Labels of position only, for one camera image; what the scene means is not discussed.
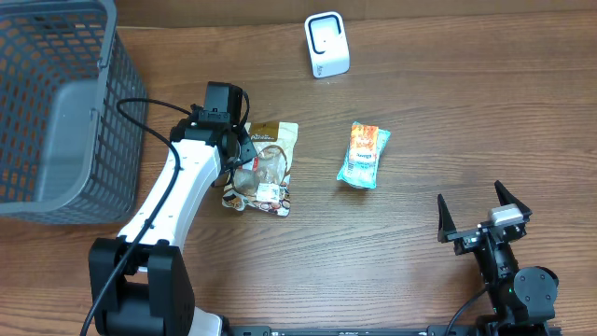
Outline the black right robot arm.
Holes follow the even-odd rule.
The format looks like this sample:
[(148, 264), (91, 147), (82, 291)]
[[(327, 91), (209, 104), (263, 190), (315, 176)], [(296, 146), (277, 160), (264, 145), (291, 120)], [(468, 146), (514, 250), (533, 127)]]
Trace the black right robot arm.
[[(456, 255), (472, 253), (479, 266), (483, 288), (469, 299), (443, 330), (445, 335), (559, 335), (548, 322), (555, 317), (559, 278), (540, 266), (521, 268), (511, 243), (526, 235), (532, 210), (500, 182), (494, 187), (500, 205), (475, 229), (458, 231), (442, 195), (437, 196), (437, 240), (452, 242)], [(481, 315), (472, 326), (456, 321), (476, 300), (488, 295), (491, 315)]]

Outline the teal snack bag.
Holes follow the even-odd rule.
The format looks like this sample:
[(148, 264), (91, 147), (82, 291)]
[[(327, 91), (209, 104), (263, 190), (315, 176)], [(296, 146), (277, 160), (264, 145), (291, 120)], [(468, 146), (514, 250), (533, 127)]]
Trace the teal snack bag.
[(379, 128), (379, 136), (377, 140), (377, 158), (373, 163), (349, 161), (349, 140), (349, 145), (347, 147), (343, 164), (337, 174), (337, 179), (344, 181), (345, 183), (357, 189), (375, 189), (377, 187), (377, 173), (379, 169), (380, 158), (390, 137), (391, 133), (389, 131)]

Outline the red white stick pack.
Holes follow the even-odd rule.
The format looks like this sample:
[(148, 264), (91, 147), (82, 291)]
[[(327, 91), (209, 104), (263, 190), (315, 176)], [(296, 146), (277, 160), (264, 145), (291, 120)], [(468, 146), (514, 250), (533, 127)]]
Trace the red white stick pack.
[(258, 169), (258, 166), (259, 166), (259, 156), (253, 158), (253, 167), (252, 167), (252, 170), (254, 172), (256, 172), (257, 169)]

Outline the orange tissue pack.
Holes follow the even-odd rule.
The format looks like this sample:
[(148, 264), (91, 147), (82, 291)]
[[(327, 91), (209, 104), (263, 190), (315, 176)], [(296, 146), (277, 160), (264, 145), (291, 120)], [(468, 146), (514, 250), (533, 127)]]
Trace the orange tissue pack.
[(351, 129), (349, 161), (373, 163), (377, 158), (377, 126), (354, 123)]

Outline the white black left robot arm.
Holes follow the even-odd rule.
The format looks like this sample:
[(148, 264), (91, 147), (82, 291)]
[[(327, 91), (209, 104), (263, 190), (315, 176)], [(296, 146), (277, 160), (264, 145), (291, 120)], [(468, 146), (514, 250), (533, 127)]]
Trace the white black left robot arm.
[(166, 162), (137, 214), (118, 237), (98, 238), (89, 253), (92, 306), (81, 333), (101, 335), (230, 335), (229, 320), (195, 302), (182, 250), (206, 191), (257, 152), (245, 124), (242, 88), (209, 82), (169, 136)]

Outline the brown white snack pouch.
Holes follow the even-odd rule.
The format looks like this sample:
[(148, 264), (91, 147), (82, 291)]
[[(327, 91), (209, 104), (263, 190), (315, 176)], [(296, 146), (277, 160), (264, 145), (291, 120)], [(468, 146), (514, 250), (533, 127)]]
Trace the brown white snack pouch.
[(232, 182), (224, 187), (222, 205), (237, 211), (254, 208), (279, 217), (290, 213), (290, 171), (299, 125), (268, 121), (245, 125), (259, 156), (256, 172), (253, 160), (234, 171)]

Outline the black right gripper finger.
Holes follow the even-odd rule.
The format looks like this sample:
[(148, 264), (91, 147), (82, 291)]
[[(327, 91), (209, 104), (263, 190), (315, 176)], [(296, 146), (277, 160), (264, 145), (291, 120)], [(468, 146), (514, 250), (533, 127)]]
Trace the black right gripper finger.
[(494, 182), (494, 187), (498, 200), (502, 206), (515, 204), (524, 216), (530, 215), (530, 208), (516, 198), (508, 189), (499, 181)]
[(437, 207), (438, 207), (438, 228), (437, 228), (437, 240), (440, 243), (448, 243), (451, 240), (451, 236), (454, 235), (457, 230), (453, 223), (448, 206), (441, 194), (437, 196)]

